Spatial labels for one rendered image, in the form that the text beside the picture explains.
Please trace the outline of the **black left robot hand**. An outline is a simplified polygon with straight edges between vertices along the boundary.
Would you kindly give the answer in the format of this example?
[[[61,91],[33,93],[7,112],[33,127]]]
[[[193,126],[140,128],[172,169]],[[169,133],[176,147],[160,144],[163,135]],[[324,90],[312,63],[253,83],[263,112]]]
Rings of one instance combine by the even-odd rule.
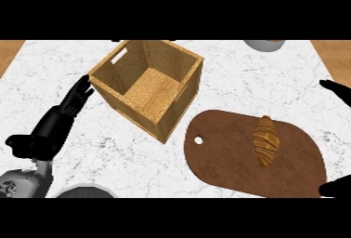
[[[11,135],[5,139],[5,145],[10,146],[14,157],[39,161],[53,159],[63,147],[73,119],[92,92],[88,76],[84,75],[67,91],[60,104],[54,105],[45,112],[30,133]]]

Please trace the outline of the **brown wooden cutting board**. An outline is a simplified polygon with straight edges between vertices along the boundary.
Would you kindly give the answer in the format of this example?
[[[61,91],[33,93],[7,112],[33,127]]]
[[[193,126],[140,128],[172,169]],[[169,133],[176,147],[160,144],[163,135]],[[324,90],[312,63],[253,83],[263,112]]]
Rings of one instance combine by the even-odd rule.
[[[280,148],[272,163],[261,166],[252,138],[258,122],[255,116],[219,110],[194,116],[184,141],[194,176],[213,186],[262,197],[317,198],[325,169],[314,140],[296,126],[274,121]]]

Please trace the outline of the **square wicker basket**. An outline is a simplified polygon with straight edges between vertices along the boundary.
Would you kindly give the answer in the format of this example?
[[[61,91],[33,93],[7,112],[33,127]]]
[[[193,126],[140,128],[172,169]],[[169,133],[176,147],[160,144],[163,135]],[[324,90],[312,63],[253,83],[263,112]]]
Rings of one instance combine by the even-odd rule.
[[[197,95],[203,61],[166,40],[125,40],[86,73],[110,108],[160,142]]]

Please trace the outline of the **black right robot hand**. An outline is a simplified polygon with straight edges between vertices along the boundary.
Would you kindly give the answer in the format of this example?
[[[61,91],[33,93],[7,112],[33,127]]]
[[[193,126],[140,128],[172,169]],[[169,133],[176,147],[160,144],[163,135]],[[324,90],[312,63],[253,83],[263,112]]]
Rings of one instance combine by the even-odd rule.
[[[320,80],[320,85],[328,89],[351,107],[351,88],[330,80]],[[325,182],[318,188],[320,195],[337,199],[351,198],[351,175]]]

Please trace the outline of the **golden brown croissant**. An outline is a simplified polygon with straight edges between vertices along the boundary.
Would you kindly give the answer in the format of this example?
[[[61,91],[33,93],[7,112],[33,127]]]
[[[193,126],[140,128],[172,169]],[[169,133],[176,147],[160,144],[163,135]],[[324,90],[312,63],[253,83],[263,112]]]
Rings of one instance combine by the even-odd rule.
[[[274,161],[275,153],[280,148],[278,131],[272,120],[263,115],[252,132],[252,143],[258,161],[262,167],[268,167]]]

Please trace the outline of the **dark grey round object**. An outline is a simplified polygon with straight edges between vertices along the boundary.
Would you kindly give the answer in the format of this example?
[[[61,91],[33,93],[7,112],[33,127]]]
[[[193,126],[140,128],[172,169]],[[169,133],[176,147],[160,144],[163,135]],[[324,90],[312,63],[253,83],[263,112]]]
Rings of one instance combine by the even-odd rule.
[[[76,184],[60,190],[56,198],[116,198],[116,195],[100,185]]]

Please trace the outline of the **grey round pot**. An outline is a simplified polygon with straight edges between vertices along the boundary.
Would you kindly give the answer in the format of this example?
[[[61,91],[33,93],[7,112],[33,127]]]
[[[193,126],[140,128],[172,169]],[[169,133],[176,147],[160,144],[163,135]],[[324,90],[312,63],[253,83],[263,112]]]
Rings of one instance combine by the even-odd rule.
[[[243,41],[249,47],[261,52],[274,52],[277,51],[284,41],[283,40],[244,40]]]

